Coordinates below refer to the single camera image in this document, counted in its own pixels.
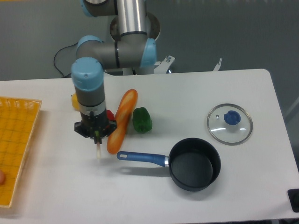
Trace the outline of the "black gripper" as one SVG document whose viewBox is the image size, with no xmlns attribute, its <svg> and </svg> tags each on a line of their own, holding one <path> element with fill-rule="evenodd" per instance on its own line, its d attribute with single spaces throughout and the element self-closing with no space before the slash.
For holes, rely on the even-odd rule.
<svg viewBox="0 0 299 224">
<path fill-rule="evenodd" d="M 94 112 L 80 115 L 81 121 L 74 123 L 74 131 L 85 138 L 93 139 L 95 144 L 102 144 L 102 138 L 108 137 L 117 128 L 116 120 L 108 120 L 106 111 L 97 115 Z"/>
</svg>

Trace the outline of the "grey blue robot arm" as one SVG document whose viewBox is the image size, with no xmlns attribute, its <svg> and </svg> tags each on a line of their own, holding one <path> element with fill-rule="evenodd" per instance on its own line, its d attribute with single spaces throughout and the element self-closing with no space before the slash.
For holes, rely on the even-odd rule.
<svg viewBox="0 0 299 224">
<path fill-rule="evenodd" d="M 118 127 L 107 117 L 104 70 L 152 67 L 157 61 L 156 42 L 148 38 L 144 0 L 82 0 L 80 5 L 90 17 L 117 15 L 120 40 L 103 42 L 100 38 L 82 37 L 71 66 L 71 78 L 77 95 L 81 121 L 75 132 L 95 143 Z"/>
</svg>

